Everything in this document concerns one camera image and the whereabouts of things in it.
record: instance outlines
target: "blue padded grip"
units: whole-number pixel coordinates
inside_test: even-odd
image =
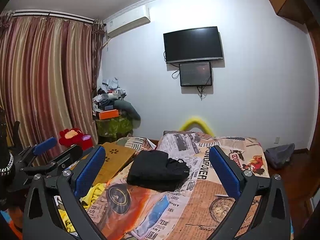
[[[55,147],[56,144],[57,144],[57,139],[55,137],[51,137],[45,140],[44,142],[36,145],[35,148],[33,149],[33,155],[39,156],[42,153],[45,153],[47,150],[50,150],[53,147]]]
[[[76,179],[75,197],[77,199],[87,195],[92,183],[104,164],[105,159],[106,151],[100,146]]]
[[[215,147],[210,148],[209,160],[228,196],[237,200],[241,194],[239,180]]]

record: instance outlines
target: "white wall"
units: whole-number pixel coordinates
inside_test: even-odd
[[[113,38],[102,75],[116,76],[142,121],[136,136],[159,139],[191,116],[217,136],[256,137],[263,148],[306,148],[314,125],[315,71],[306,29],[278,17],[268,0],[156,0],[151,23]],[[217,26],[224,61],[213,61],[213,88],[200,100],[181,88],[163,58],[163,33]]]

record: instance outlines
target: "curtain rod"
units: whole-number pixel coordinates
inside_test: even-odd
[[[52,17],[58,17],[63,19],[69,19],[69,20],[75,20],[79,22],[84,22],[88,24],[93,24],[94,19],[82,17],[75,14],[70,13],[63,13],[63,12],[57,12],[57,11],[48,11],[48,10],[16,10],[12,14],[13,17],[17,16],[52,16]]]

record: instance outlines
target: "flat screen tv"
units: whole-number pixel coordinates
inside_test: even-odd
[[[179,64],[180,86],[212,86],[210,62],[189,62]]]
[[[223,59],[217,27],[164,33],[166,63]]]

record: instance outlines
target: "wooden cabinet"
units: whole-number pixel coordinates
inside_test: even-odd
[[[303,0],[269,0],[277,15],[304,24],[312,13]]]

